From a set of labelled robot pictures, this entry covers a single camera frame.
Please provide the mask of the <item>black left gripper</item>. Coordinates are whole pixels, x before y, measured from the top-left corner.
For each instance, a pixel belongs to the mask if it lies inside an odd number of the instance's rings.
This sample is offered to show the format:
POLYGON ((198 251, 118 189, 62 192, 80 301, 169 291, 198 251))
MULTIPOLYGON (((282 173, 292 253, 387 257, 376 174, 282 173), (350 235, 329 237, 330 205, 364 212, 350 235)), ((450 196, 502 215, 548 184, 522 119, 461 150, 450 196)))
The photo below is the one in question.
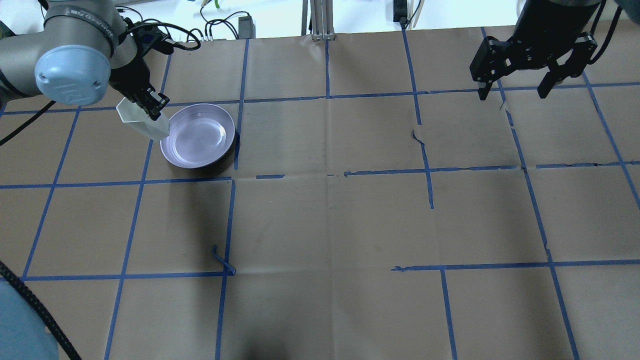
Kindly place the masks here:
POLYGON ((110 71, 109 85, 132 103, 142 103, 142 109, 152 121, 157 121, 170 98, 163 93, 150 91, 150 70, 142 57, 137 55, 128 64, 110 71))

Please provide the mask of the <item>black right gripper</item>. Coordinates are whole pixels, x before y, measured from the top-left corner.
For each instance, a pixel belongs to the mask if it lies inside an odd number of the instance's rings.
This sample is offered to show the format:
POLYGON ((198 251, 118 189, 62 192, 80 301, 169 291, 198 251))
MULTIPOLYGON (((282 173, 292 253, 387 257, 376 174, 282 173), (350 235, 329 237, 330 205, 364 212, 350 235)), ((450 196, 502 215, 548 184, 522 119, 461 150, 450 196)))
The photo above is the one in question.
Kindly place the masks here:
POLYGON ((537 87, 544 100, 571 76, 580 75, 598 46, 586 27, 597 5, 525 5, 512 35, 500 40, 485 36, 470 64, 478 98, 486 101, 493 82, 514 71, 547 68, 537 87))

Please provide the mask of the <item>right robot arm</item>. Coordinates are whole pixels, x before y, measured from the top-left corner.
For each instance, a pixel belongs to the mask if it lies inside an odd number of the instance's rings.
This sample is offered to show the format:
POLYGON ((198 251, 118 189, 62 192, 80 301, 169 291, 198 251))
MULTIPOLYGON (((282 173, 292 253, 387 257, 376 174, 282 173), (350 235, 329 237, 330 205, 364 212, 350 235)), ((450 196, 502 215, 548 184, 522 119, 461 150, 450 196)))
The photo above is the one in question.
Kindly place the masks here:
POLYGON ((486 36, 470 64, 478 98, 486 100, 493 84, 516 71, 547 68, 537 87, 546 98, 566 78, 576 78, 604 54, 622 13, 639 23, 639 2, 618 0, 614 18, 599 45, 594 37, 604 0, 526 0, 514 32, 506 41, 486 36))

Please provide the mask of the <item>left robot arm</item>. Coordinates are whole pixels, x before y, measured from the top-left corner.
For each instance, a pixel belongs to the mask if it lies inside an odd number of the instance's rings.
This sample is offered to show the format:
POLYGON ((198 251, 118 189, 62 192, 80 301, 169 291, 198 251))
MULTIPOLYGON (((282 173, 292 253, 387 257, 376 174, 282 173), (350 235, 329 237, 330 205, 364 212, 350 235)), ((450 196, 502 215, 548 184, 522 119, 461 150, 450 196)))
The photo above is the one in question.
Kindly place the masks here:
POLYGON ((109 0, 50 0, 40 32, 2 36, 1 105, 39 95, 69 106, 100 102, 110 87, 157 120, 169 103, 150 82, 150 23, 109 0))

